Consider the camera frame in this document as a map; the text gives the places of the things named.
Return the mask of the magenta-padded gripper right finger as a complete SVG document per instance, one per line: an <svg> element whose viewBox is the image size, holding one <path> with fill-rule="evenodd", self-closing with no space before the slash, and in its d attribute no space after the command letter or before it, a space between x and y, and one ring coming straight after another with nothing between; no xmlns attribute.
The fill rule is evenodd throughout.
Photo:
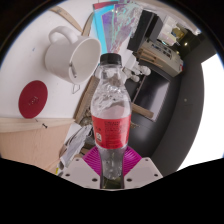
<svg viewBox="0 0 224 224"><path fill-rule="evenodd" d="M123 182L125 189L143 187L162 178L162 174L149 157L141 157L128 148L123 158Z"/></svg>

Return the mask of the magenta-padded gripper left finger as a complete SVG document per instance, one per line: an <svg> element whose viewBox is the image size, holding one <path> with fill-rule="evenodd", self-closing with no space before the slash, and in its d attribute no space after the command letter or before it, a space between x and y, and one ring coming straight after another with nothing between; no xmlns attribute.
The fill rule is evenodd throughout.
<svg viewBox="0 0 224 224"><path fill-rule="evenodd" d="M84 188L99 189L101 179L101 159L96 147L82 158L75 158L61 177Z"/></svg>

